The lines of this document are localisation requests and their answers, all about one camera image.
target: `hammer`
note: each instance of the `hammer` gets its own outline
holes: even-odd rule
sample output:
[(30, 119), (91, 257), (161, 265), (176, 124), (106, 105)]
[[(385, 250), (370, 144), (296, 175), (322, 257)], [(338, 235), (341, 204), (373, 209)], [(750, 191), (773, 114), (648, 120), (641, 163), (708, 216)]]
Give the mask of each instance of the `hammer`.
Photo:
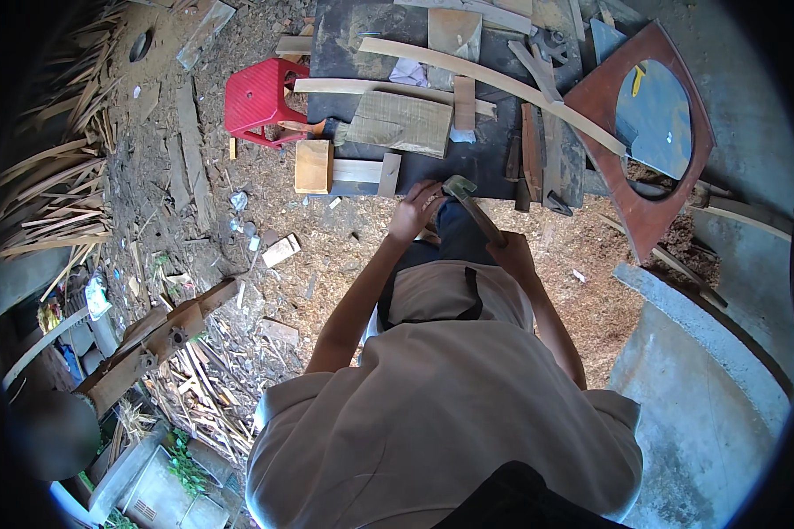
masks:
[(494, 225), (494, 222), (488, 218), (485, 212), (481, 210), (479, 206), (476, 206), (476, 202), (473, 201), (473, 198), (468, 195), (468, 193), (476, 190), (476, 184), (464, 176), (453, 175), (447, 179), (441, 188), (448, 194), (455, 196), (456, 199), (461, 202), (461, 205), (465, 206), (467, 212), (471, 214), (473, 220), (479, 224), (479, 228), (483, 230), (485, 236), (494, 246), (497, 246), (497, 248), (506, 246), (506, 239), (503, 237), (503, 234), (500, 233), (500, 230), (497, 229), (497, 226)]

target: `blue jeans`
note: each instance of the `blue jeans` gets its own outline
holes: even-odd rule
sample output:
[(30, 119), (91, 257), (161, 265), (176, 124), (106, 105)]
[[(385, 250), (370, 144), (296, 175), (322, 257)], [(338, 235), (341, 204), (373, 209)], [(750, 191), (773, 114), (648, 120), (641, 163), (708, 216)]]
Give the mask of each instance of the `blue jeans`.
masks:
[(468, 261), (497, 266), (497, 262), (485, 249), (488, 238), (455, 197), (448, 197), (438, 209), (435, 226), (438, 228), (441, 246), (435, 246), (426, 240), (413, 241), (394, 266), (394, 273), (438, 260)]

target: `black apron strap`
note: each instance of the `black apron strap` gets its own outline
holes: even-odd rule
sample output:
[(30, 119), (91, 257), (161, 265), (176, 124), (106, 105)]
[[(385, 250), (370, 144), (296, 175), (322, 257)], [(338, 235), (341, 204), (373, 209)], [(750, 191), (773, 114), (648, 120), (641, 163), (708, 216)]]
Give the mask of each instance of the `black apron strap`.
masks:
[(483, 314), (483, 300), (479, 297), (479, 290), (476, 288), (476, 270), (470, 267), (465, 267), (465, 283), (467, 283), (467, 290), (473, 298), (473, 305), (462, 311), (456, 317), (439, 317), (431, 320), (403, 320), (399, 323), (391, 323), (389, 321), (389, 313), (391, 312), (391, 301), (394, 293), (394, 278), (397, 273), (391, 272), (385, 286), (382, 287), (382, 294), (379, 297), (377, 305), (377, 313), (379, 314), (379, 323), (382, 325), (382, 330), (387, 331), (401, 323), (427, 323), (427, 322), (446, 322), (452, 320), (459, 321), (472, 321), (478, 320)]

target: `hammer head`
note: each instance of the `hammer head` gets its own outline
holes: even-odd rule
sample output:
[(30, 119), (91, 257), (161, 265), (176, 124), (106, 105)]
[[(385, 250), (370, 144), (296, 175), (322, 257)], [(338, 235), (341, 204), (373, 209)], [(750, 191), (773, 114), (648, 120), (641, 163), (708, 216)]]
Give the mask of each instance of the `hammer head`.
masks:
[(464, 199), (467, 198), (468, 193), (476, 190), (476, 184), (462, 175), (453, 175), (441, 185), (441, 189), (458, 199)]

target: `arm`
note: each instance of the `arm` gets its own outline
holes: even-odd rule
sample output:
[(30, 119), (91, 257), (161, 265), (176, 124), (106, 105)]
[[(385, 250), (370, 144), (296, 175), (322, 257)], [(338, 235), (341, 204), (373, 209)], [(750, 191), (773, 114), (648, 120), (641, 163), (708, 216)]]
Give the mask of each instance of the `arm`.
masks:
[(532, 262), (527, 238), (508, 231), (503, 232), (503, 236), (508, 243), (506, 247), (497, 248), (489, 243), (486, 246), (488, 253), (517, 281), (529, 298), (541, 341), (551, 350), (556, 363), (571, 377), (574, 384), (580, 389), (587, 389), (582, 359), (571, 340), (571, 335), (565, 329), (565, 324), (561, 323), (559, 314), (553, 308), (547, 292), (544, 291), (538, 274), (535, 273), (535, 264)]
[(398, 204), (389, 234), (323, 325), (306, 373), (335, 373), (349, 365), (394, 265), (445, 200), (439, 196), (427, 205), (440, 189), (433, 180), (418, 182)]

